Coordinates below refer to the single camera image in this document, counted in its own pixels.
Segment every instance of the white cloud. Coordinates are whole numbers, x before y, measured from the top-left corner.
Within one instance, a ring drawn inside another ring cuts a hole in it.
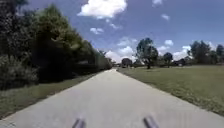
[[[173,46],[173,44],[172,40],[165,40],[165,45]]]
[[[161,17],[167,21],[170,20],[170,16],[168,16],[167,14],[162,14]]]
[[[182,50],[180,52],[173,53],[174,60],[180,60],[180,59],[188,56],[187,51],[190,49],[191,49],[190,46],[183,46]]]
[[[136,60],[136,57],[133,56],[132,54],[120,55],[119,53],[113,51],[108,51],[105,56],[111,58],[113,61],[116,61],[117,63],[121,63],[121,60],[123,58],[130,58],[133,62]]]
[[[182,49],[184,51],[188,51],[188,50],[191,50],[191,46],[183,46]]]
[[[115,15],[125,11],[126,0],[88,0],[83,5],[78,16],[92,16],[97,19],[114,18]]]
[[[136,42],[137,42],[136,39],[128,38],[128,37],[122,37],[117,45],[118,46],[127,46],[127,45],[135,44]]]
[[[90,32],[99,35],[102,34],[104,32],[104,30],[102,28],[90,28]]]
[[[157,50],[159,51],[159,52],[162,52],[162,51],[166,51],[166,50],[168,50],[170,47],[168,47],[168,46],[160,46],[160,47],[158,47],[157,48]]]
[[[212,42],[208,42],[208,45],[211,47],[211,50],[215,50],[215,45]]]
[[[105,56],[111,58],[113,61],[116,61],[117,63],[121,62],[121,56],[118,55],[116,52],[109,51],[106,53]]]
[[[130,46],[121,48],[118,50],[118,52],[123,56],[130,56],[130,55],[134,54],[134,51],[132,50],[132,48]]]
[[[115,29],[115,30],[122,29],[121,26],[117,26],[117,25],[115,25],[115,24],[113,24],[113,23],[110,23],[110,26],[111,26],[113,29]]]
[[[155,7],[156,5],[162,5],[163,0],[152,0],[152,6]]]

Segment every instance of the foliage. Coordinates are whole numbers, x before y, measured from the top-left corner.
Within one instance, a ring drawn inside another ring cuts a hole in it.
[[[191,45],[191,53],[193,58],[198,64],[207,64],[209,63],[208,55],[210,53],[210,46],[203,41],[195,41]]]
[[[143,64],[142,64],[142,62],[139,59],[136,59],[135,62],[133,63],[133,66],[135,68],[137,68],[137,67],[143,66]]]
[[[0,2],[4,8],[0,10],[0,57],[8,57],[2,66],[19,72],[20,79],[27,79],[24,85],[32,84],[29,82],[32,80],[23,71],[38,76],[39,82],[51,82],[111,68],[110,60],[84,40],[55,5],[40,12],[21,11],[26,3],[25,0]],[[12,70],[4,73],[10,76]]]
[[[150,38],[142,39],[137,45],[137,57],[147,64],[148,69],[155,63],[158,57],[158,51],[153,46],[153,40]]]
[[[163,55],[163,58],[164,58],[164,60],[166,62],[166,65],[169,68],[170,67],[170,62],[173,60],[173,55],[171,53],[167,52],[167,53],[165,53]]]
[[[158,58],[157,58],[157,66],[159,66],[159,67],[166,66],[166,61],[164,60],[163,56],[158,56]]]
[[[210,60],[210,64],[216,64],[218,62],[218,56],[216,51],[210,51],[209,60]]]
[[[0,57],[0,90],[36,84],[36,70],[22,65],[21,62]]]
[[[224,46],[219,44],[216,48],[216,53],[217,53],[218,61],[223,62],[224,61]]]
[[[123,58],[121,63],[125,67],[131,67],[132,66],[132,60],[129,59],[129,58]]]

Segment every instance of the grass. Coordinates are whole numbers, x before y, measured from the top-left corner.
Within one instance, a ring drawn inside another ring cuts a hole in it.
[[[119,69],[119,72],[224,116],[224,67]]]
[[[0,119],[87,80],[93,75],[95,74],[80,76],[60,83],[40,84],[38,86],[0,91]]]

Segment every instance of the paved path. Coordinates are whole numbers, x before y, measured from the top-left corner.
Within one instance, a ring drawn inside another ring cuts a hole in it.
[[[224,118],[124,76],[105,71],[0,121],[0,128],[145,128],[151,115],[159,128],[224,128]]]

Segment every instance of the blue sky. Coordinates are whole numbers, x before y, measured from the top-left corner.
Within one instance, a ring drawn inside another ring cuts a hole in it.
[[[186,56],[194,40],[224,44],[223,0],[29,0],[30,9],[54,3],[96,49],[119,62],[150,37],[160,54]]]

